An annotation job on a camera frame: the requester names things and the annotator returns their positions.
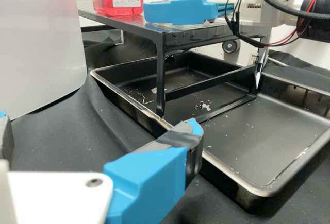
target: white debris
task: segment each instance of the white debris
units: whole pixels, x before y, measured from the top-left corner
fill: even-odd
[[[148,101],[148,102],[146,102],[146,103],[144,103],[144,104],[146,105],[146,104],[150,104],[150,103],[152,103],[152,102],[154,102],[154,101],[151,100],[151,101]]]
[[[157,87],[151,89],[151,92],[153,92],[153,94],[157,94]]]
[[[201,101],[200,103],[202,105],[202,108],[201,109],[205,108],[208,112],[212,110],[210,108],[210,105],[205,104],[203,101]]]

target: white residue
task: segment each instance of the white residue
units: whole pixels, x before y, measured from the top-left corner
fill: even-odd
[[[151,92],[153,92],[153,94],[157,94],[157,87],[151,89]]]
[[[202,108],[201,109],[206,109],[208,112],[211,111],[212,109],[210,108],[210,105],[205,104],[203,101],[200,102]]]
[[[149,103],[152,103],[152,102],[154,102],[154,101],[153,101],[153,100],[151,100],[151,101],[148,101],[147,103],[144,103],[144,104],[146,105],[146,104],[149,104]]]
[[[299,159],[301,156],[303,156],[304,154],[306,154],[305,151],[302,151],[295,159]]]
[[[144,104],[144,101],[145,101],[145,97],[144,97],[144,95],[143,94],[141,94],[141,93],[139,93],[139,92],[136,92],[138,95],[141,95],[142,96],[142,98],[143,98],[143,100],[142,100],[142,104]]]

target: black shelf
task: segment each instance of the black shelf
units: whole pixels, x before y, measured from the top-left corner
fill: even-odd
[[[203,25],[174,26],[171,24],[151,24],[142,15],[126,15],[109,17],[96,13],[92,0],[80,0],[78,13],[80,16],[103,23],[107,26],[121,29],[135,35],[148,38],[156,44],[157,48],[157,108],[158,116],[163,117],[165,111],[166,95],[164,91],[165,68],[164,63],[168,55],[184,52],[191,48],[217,44],[228,40],[235,40],[229,27],[220,22],[206,22]],[[267,30],[261,27],[241,26],[243,35],[251,38],[261,38],[267,34]],[[240,75],[237,70],[233,77],[227,73],[226,79],[231,80],[235,75]]]

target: black surface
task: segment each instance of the black surface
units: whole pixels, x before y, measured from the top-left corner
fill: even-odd
[[[308,68],[297,68],[292,66],[272,66],[266,67],[263,71],[267,75],[281,77],[283,81],[295,82],[297,85],[306,87],[330,95],[330,78],[317,72],[308,70]]]
[[[104,55],[109,49],[105,47],[98,47]],[[124,47],[120,50],[116,60],[128,60]],[[137,52],[127,51],[134,57]],[[110,59],[103,62],[111,64]],[[152,139],[108,102],[90,77],[78,92],[12,124],[16,170],[101,171],[105,162]],[[257,215],[247,213],[197,176],[162,223],[330,223],[329,153],[327,146],[289,183],[278,201],[265,205]]]
[[[202,127],[204,149],[236,174],[266,186],[329,129],[330,122],[258,95]]]
[[[195,53],[176,55],[166,62],[165,92],[210,79],[215,74],[236,72],[237,66]],[[120,88],[127,95],[156,112],[156,58],[140,60],[96,70],[96,74]],[[247,67],[242,74],[252,74]],[[167,102],[165,120],[176,125],[182,120],[210,114],[238,98],[246,91],[221,84]]]
[[[245,78],[246,76],[249,76],[254,72],[255,66],[247,66],[243,68],[239,68],[235,71],[228,72],[219,76],[215,76],[200,82],[196,82],[190,85],[186,85],[183,87],[180,87],[178,89],[174,89],[168,93],[166,93],[166,101],[168,100],[174,100],[179,99],[183,96],[186,96],[188,94],[196,93],[226,82],[235,81],[237,79]]]

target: stand leg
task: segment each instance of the stand leg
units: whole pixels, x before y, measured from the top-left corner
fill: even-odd
[[[157,47],[157,107],[156,114],[164,118],[165,112],[165,51],[163,45]]]

